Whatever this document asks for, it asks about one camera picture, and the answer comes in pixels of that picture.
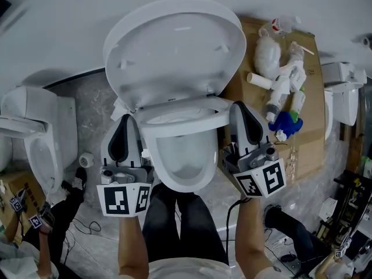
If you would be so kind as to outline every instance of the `person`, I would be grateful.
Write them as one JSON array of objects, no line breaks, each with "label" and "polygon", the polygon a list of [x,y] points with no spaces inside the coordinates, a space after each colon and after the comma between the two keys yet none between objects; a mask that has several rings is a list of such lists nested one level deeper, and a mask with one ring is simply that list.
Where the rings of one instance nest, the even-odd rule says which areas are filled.
[{"label": "person", "polygon": [[[180,236],[176,202],[181,213]],[[194,193],[179,193],[158,184],[152,190],[142,231],[137,217],[119,218],[119,224],[119,278],[231,278],[212,216]],[[259,199],[240,204],[235,254],[247,279],[283,277],[264,254]]]},{"label": "person", "polygon": [[[66,231],[74,219],[80,204],[84,201],[84,190],[87,174],[83,168],[78,168],[73,184],[64,182],[69,190],[66,200],[52,207],[55,222],[50,231],[45,225],[38,229],[29,229],[19,248],[13,244],[19,214],[15,213],[5,233],[0,233],[0,271],[7,279],[24,278],[58,278],[59,270],[65,271],[60,258]],[[75,274],[69,278],[78,278]]]},{"label": "person", "polygon": [[351,278],[353,267],[335,258],[335,251],[308,232],[300,221],[284,213],[280,206],[269,205],[265,209],[264,225],[281,231],[293,240],[297,258],[305,274],[316,279]]}]

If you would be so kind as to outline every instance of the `toilet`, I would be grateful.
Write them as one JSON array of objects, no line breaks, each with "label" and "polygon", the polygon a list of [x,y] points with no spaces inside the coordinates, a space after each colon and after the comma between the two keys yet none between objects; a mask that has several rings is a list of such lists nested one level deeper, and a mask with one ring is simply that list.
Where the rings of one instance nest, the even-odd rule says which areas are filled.
[{"label": "toilet", "polygon": [[367,83],[365,70],[350,63],[330,63],[321,66],[324,80],[325,139],[332,129],[332,120],[353,126],[356,121],[358,89]]},{"label": "toilet", "polygon": [[216,172],[217,128],[232,102],[217,97],[246,50],[237,16],[209,0],[161,0],[121,19],[103,48],[108,82],[136,119],[161,181],[179,192]]},{"label": "toilet", "polygon": [[0,135],[24,139],[35,178],[47,194],[77,157],[75,99],[36,87],[17,87],[1,102]]}]

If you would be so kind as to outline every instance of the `gray floor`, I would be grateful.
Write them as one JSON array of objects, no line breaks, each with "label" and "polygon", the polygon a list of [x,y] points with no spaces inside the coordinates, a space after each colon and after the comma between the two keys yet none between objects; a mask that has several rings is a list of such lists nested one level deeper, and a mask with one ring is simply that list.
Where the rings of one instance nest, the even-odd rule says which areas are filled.
[{"label": "gray floor", "polygon": [[[92,153],[96,162],[93,167],[87,170],[88,184],[85,202],[80,206],[77,218],[85,224],[97,221],[102,227],[102,231],[99,233],[94,232],[93,235],[84,235],[78,232],[74,225],[70,226],[67,239],[71,244],[74,244],[72,236],[74,235],[76,245],[70,252],[66,264],[82,278],[110,278],[117,273],[119,227],[117,218],[102,216],[96,185],[100,183],[100,144],[106,131],[113,123],[110,115],[116,95],[110,88],[104,73],[93,74],[58,85],[53,87],[51,91],[60,96],[76,98],[78,152],[79,154],[83,152]],[[345,168],[348,145],[338,140],[338,133],[339,124],[334,122],[331,136],[325,143],[324,167],[319,173],[287,187],[263,202],[262,206],[264,207],[269,203],[279,203],[283,206],[285,212],[302,221],[308,230],[316,230],[319,225],[317,214],[321,203],[328,196],[334,195],[337,185],[333,182],[333,178],[340,175]],[[25,163],[27,157],[21,140],[13,140],[13,150],[14,162],[12,168],[22,169],[27,167]],[[72,181],[77,166],[78,163],[75,162],[67,169],[67,181]],[[227,210],[238,199],[238,191],[218,170],[212,182],[200,190],[198,194],[207,204],[221,237],[225,238]],[[62,190],[58,191],[52,197],[52,202],[56,203],[64,197],[64,192]],[[231,214],[230,238],[233,238],[235,233],[237,211],[237,209],[234,209]],[[140,216],[140,220],[143,222],[144,214]],[[289,251],[294,253],[292,245],[286,246],[276,242],[280,238],[281,234],[274,231],[266,245],[277,256]],[[66,249],[67,245],[65,245],[62,255],[63,259]],[[234,242],[229,243],[229,254],[233,278],[242,278],[242,273],[234,260]],[[284,269],[271,252],[267,251],[267,255],[275,262],[275,265],[281,267],[282,270]],[[294,264],[293,267],[293,270],[295,270],[298,266]]]}]

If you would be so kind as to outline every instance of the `open toilet lid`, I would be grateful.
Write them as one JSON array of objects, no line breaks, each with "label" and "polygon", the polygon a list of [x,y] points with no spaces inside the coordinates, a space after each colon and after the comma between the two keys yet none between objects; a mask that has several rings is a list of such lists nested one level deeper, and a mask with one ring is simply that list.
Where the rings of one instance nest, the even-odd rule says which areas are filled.
[{"label": "open toilet lid", "polygon": [[26,138],[34,133],[44,133],[42,123],[19,117],[0,115],[0,134],[7,137]]},{"label": "open toilet lid", "polygon": [[241,64],[239,19],[210,0],[160,0],[121,19],[103,48],[106,75],[131,110],[219,95]]}]

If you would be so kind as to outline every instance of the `blue cloth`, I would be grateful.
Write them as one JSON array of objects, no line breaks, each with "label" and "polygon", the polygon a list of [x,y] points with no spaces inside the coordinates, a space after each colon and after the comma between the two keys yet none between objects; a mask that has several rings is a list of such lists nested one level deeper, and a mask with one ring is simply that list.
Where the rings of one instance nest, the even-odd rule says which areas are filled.
[{"label": "blue cloth", "polygon": [[269,123],[269,129],[275,132],[283,130],[288,139],[292,134],[299,131],[302,125],[302,119],[299,118],[298,121],[294,123],[289,112],[280,112],[275,123]]}]

